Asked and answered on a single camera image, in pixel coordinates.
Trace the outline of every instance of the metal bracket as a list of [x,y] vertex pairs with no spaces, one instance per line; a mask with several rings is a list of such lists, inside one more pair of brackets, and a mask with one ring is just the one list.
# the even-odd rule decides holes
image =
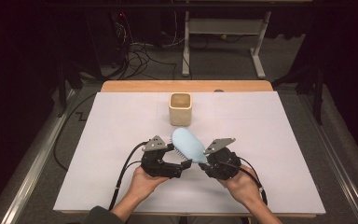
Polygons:
[[142,151],[154,151],[166,148],[167,144],[165,144],[165,142],[158,135],[156,135],[147,142],[145,147],[142,148]]
[[212,143],[204,150],[204,155],[215,153],[216,151],[235,142],[235,138],[214,139]]

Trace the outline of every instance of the wooden table edge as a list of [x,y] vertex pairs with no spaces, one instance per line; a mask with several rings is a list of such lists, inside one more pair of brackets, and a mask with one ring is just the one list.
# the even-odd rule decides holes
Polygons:
[[[58,211],[64,214],[87,214],[89,211],[72,211],[64,210]],[[252,217],[250,213],[138,213],[134,212],[135,216],[169,216],[169,217]],[[274,213],[277,217],[302,217],[302,218],[315,218],[317,215],[322,214],[309,214],[309,213]]]
[[101,92],[273,91],[266,80],[110,80]]

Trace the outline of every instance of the metal frame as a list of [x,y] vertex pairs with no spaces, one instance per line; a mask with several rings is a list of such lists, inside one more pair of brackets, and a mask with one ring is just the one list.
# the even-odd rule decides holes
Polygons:
[[324,131],[324,127],[322,125],[319,125],[318,121],[313,116],[312,105],[310,104],[307,95],[301,94],[299,95],[299,99],[303,106],[306,108],[308,115],[310,116],[310,119],[312,120],[312,123],[324,144],[326,158],[329,161],[331,168],[337,177],[338,183],[341,185],[342,191],[347,197],[347,200],[351,205],[353,213],[356,215],[358,220],[358,189],[353,184],[344,165],[339,159],[336,150],[329,141],[327,134]]
[[5,214],[4,219],[2,220],[2,224],[11,224],[16,223],[17,219],[20,217],[22,209],[28,202],[28,199],[31,197],[32,192],[34,191],[34,187],[36,186],[37,180],[39,176],[42,174],[43,168],[45,166],[46,161],[48,160],[48,155],[50,151],[53,149],[55,140],[64,124],[68,111],[73,108],[74,101],[76,100],[77,94],[75,91],[71,90],[68,93],[67,100],[69,101],[69,106],[66,107],[66,111],[55,120],[54,128],[51,131],[51,134],[48,138],[45,139],[45,143],[43,147],[40,148],[39,152],[34,159],[34,163],[32,164],[30,170],[28,171],[27,176],[21,184],[19,191],[13,199],[10,207]]
[[90,11],[90,10],[169,10],[169,11],[243,11],[244,9],[261,9],[270,11],[279,10],[324,10],[324,9],[342,9],[355,7],[350,4],[338,3],[314,3],[311,0],[302,2],[287,1],[265,1],[265,2],[204,2],[204,3],[175,3],[175,4],[51,4],[42,2],[43,8],[64,11]]
[[189,12],[186,12],[185,23],[185,47],[183,51],[182,75],[190,75],[190,48],[188,46],[190,34],[227,34],[227,35],[257,35],[255,48],[250,48],[250,53],[255,65],[255,71],[260,79],[265,79],[263,66],[261,65],[258,52],[263,43],[264,35],[269,25],[270,11],[267,11],[264,20],[209,20],[190,19]]

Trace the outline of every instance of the person's arm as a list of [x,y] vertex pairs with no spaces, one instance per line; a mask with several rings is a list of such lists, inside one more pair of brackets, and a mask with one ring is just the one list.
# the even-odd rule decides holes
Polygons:
[[110,212],[100,206],[92,208],[83,224],[125,223],[133,210],[145,200],[159,184],[168,179],[168,177],[152,177],[148,175],[142,167],[136,168],[133,172],[130,188],[121,201],[113,207]]
[[[253,176],[255,172],[245,166],[241,166]],[[254,180],[247,174],[239,171],[237,175],[228,180],[219,180],[230,192],[231,196],[243,204],[250,213],[260,222],[268,224],[281,223],[280,220],[269,210],[260,197],[258,187]]]
[[159,184],[168,179],[168,177],[152,177],[148,175],[142,167],[136,168],[133,172],[130,188],[111,212],[123,222],[126,222],[133,210],[145,200]]

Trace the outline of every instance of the light blue object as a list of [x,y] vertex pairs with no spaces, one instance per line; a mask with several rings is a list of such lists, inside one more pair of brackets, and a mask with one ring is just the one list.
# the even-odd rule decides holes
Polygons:
[[200,140],[186,128],[178,128],[172,133],[172,143],[181,156],[194,163],[206,163],[205,149]]

